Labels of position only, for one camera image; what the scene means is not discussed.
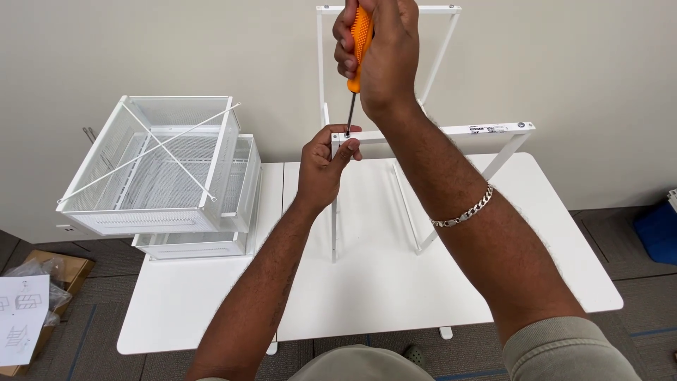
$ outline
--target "blue bin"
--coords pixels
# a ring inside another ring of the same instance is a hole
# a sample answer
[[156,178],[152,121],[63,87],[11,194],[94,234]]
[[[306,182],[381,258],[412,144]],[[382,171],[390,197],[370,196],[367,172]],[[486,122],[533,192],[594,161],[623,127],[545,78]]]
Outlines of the blue bin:
[[677,265],[677,212],[669,202],[637,218],[633,225],[652,260]]

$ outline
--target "beige sleeve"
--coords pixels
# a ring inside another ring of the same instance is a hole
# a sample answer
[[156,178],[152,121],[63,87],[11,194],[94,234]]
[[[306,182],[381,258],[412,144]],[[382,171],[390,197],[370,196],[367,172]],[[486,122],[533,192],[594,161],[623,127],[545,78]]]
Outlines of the beige sleeve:
[[503,360],[513,381],[640,381],[599,327],[580,317],[554,317],[520,329],[506,343]]

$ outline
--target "beige shirt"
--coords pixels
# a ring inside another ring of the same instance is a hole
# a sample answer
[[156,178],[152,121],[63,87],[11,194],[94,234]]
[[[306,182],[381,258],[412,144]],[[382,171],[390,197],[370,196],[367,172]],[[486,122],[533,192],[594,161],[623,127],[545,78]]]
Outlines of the beige shirt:
[[[506,343],[503,360],[514,381],[640,380],[602,331],[593,322],[579,317],[555,317],[524,327]],[[432,381],[433,378],[391,350],[352,345],[323,353],[289,380]]]

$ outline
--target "white wall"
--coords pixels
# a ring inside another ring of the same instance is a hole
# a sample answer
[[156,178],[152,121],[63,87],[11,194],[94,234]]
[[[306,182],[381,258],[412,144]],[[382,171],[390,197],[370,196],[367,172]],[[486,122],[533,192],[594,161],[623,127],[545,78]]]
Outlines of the white wall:
[[[0,229],[31,242],[71,238],[54,227],[69,223],[54,209],[90,147],[81,129],[100,131],[125,94],[235,96],[264,160],[298,159],[319,123],[314,7],[323,4],[0,2]],[[427,106],[436,121],[534,122],[523,150],[569,209],[652,203],[677,186],[677,2],[457,4],[463,15]],[[429,17],[419,79],[445,25]],[[331,119],[343,122],[349,92],[326,47]]]

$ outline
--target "blue carpet stripe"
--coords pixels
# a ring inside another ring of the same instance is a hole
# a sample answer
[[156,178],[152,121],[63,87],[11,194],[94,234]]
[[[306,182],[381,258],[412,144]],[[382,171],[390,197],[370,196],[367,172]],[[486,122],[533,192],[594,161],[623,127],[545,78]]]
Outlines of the blue carpet stripe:
[[651,331],[641,331],[641,332],[635,332],[633,334],[630,334],[631,338],[636,338],[638,336],[648,336],[648,335],[655,335],[655,334],[664,334],[666,332],[672,332],[672,331],[677,331],[677,327],[669,327],[669,328],[662,328],[662,329],[652,329]]
[[508,374],[506,368],[482,370],[479,372],[450,374],[448,376],[435,377],[435,381],[465,380],[466,378],[497,376],[499,374]]
[[80,337],[80,344],[78,344],[78,349],[75,351],[75,356],[73,357],[73,362],[70,364],[70,369],[68,370],[68,377],[66,378],[66,381],[70,381],[70,379],[73,377],[73,372],[75,371],[75,364],[78,362],[78,357],[80,357],[80,352],[83,349],[83,345],[85,343],[85,337],[87,337],[87,331],[89,331],[89,326],[91,325],[91,321],[94,320],[94,313],[96,312],[96,304],[94,304],[91,307],[91,312],[89,313],[89,319],[87,320],[87,324],[85,325],[85,329],[83,330],[83,335]]

